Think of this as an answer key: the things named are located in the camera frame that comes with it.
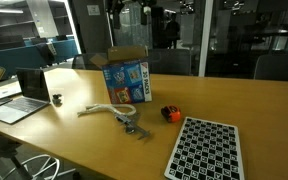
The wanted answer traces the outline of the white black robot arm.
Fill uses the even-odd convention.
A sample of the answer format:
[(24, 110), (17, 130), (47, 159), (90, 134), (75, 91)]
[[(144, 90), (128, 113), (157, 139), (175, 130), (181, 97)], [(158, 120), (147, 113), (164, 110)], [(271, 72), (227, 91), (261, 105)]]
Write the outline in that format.
[(161, 28), (164, 26), (163, 8), (158, 6), (158, 0), (104, 0), (105, 11), (108, 17), (108, 25), (114, 29), (122, 27), (121, 16), (126, 10), (135, 8), (139, 19), (134, 24), (140, 26), (152, 25)]

